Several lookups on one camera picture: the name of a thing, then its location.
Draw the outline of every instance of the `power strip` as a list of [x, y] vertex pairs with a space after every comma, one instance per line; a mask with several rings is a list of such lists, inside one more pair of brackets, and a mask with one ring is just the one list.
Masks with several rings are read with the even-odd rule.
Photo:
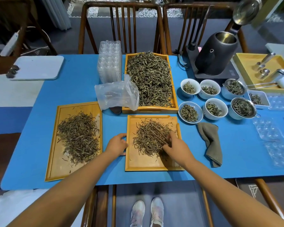
[[11, 53], [13, 52], [13, 50], [15, 48], [16, 42], [18, 40], [18, 36], [19, 36], [19, 34], [17, 32], [13, 34], [11, 39], [8, 41], [8, 43], [2, 49], [0, 56], [8, 57], [8, 56], [11, 55]]

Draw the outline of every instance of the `person's left arm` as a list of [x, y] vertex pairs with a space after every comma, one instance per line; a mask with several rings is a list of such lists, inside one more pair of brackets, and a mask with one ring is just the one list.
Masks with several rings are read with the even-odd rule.
[[126, 133], [114, 136], [105, 152], [49, 189], [8, 227], [71, 226], [105, 169], [119, 155], [125, 155], [125, 136]]

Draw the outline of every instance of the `person's left hand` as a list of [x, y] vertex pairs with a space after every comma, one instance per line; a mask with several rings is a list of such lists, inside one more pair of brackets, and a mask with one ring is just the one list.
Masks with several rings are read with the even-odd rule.
[[126, 137], [126, 133], [120, 133], [110, 139], [107, 144], [105, 152], [110, 152], [115, 157], [119, 155], [125, 155], [124, 149], [128, 147], [128, 144], [123, 137]]

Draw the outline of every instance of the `open kettle lid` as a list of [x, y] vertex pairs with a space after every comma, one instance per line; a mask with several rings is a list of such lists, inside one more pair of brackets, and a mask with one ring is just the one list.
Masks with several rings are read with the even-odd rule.
[[233, 21], [238, 25], [249, 24], [262, 7], [261, 0], [241, 0], [233, 12]]

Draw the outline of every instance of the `rectangular wooden tray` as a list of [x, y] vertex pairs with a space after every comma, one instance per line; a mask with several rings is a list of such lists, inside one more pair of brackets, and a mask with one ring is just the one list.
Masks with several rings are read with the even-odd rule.
[[[136, 56], [138, 53], [132, 53], [132, 54], [126, 54], [125, 57], [125, 71], [124, 73], [127, 74], [127, 61], [131, 59], [132, 57]], [[162, 59], [167, 60], [168, 65], [170, 66], [168, 55], [162, 55], [158, 53], [154, 53], [156, 56], [160, 56]], [[129, 107], [122, 107], [123, 114], [177, 114], [178, 113], [178, 102], [177, 102], [177, 95], [174, 87], [174, 81], [173, 76], [171, 74], [170, 70], [170, 76], [171, 76], [171, 84], [172, 84], [172, 98], [171, 103], [172, 107], [157, 107], [157, 106], [143, 106], [138, 107], [138, 110], [132, 111]]]
[[[234, 55], [233, 57], [234, 62], [237, 65], [239, 71], [241, 72], [241, 75], [244, 78], [246, 85], [251, 85], [248, 86], [248, 88], [267, 86], [267, 84], [253, 86], [253, 84], [270, 82], [268, 81], [269, 76], [277, 69], [284, 68], [283, 57], [280, 55], [276, 55], [270, 61], [268, 61], [267, 64], [265, 64], [265, 68], [270, 70], [268, 77], [264, 80], [259, 80], [256, 75], [258, 72], [254, 71], [252, 69], [252, 66], [255, 65], [257, 62], [260, 62], [265, 56], [266, 54], [253, 54], [253, 53], [236, 53]], [[284, 88], [280, 88], [278, 86], [263, 87], [253, 90], [284, 94]]]
[[177, 131], [178, 138], [181, 139], [180, 125], [176, 116], [170, 115], [128, 115], [127, 116], [127, 136], [126, 142], [128, 148], [125, 156], [125, 171], [168, 171], [168, 170], [184, 170], [169, 156], [161, 159], [160, 157], [147, 156], [138, 153], [133, 145], [133, 138], [136, 137], [137, 124], [145, 119], [157, 119], [162, 124], [169, 124], [172, 130]]
[[59, 136], [57, 136], [57, 129], [60, 122], [66, 118], [69, 118], [70, 116], [77, 115], [80, 112], [84, 112], [88, 115], [91, 113], [94, 117], [96, 117], [97, 127], [100, 130], [100, 150], [98, 154], [102, 153], [102, 111], [99, 107], [98, 102], [76, 103], [58, 106], [55, 125], [53, 129], [53, 139], [51, 142], [51, 148], [45, 176], [46, 182], [63, 179], [84, 165], [83, 163], [75, 165], [70, 162], [67, 155], [63, 154], [65, 147], [62, 142], [58, 142], [60, 138]]

